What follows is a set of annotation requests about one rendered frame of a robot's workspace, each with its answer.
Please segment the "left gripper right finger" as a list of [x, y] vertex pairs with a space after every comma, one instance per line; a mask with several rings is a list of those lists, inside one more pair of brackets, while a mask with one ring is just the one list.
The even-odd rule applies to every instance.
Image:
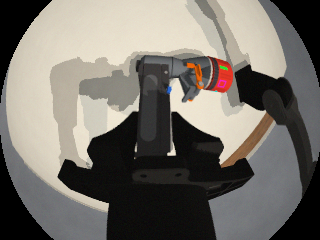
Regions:
[[176, 156], [187, 159], [189, 169], [220, 171], [224, 144], [220, 137], [208, 135], [193, 127], [180, 113], [172, 112], [172, 140]]

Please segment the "grey hose nozzle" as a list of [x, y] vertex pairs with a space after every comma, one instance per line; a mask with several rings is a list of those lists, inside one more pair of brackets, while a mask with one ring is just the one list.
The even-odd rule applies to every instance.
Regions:
[[227, 92], [233, 81], [228, 61], [211, 56], [181, 60], [144, 55], [136, 60], [136, 72], [139, 72], [140, 99], [135, 157], [168, 156], [173, 149], [169, 79], [179, 79], [184, 92], [181, 103], [193, 101], [201, 89]]

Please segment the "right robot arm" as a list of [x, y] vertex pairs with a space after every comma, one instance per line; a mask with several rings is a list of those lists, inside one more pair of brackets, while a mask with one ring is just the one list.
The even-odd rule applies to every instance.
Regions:
[[251, 69], [251, 64], [248, 64], [247, 67], [235, 72], [240, 103], [244, 101], [257, 111], [267, 111], [277, 125], [287, 125], [293, 147], [295, 147], [297, 163], [299, 163], [300, 181], [303, 185], [301, 199], [303, 199], [311, 183], [317, 161], [312, 161], [311, 143], [309, 143], [307, 128], [300, 115], [292, 85], [285, 77], [275, 79]]

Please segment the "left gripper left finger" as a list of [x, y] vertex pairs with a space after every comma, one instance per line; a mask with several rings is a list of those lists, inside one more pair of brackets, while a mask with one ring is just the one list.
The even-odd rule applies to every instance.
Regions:
[[132, 171], [137, 143], [137, 116], [139, 111], [131, 115], [103, 135], [92, 137], [87, 148], [92, 160], [93, 173]]

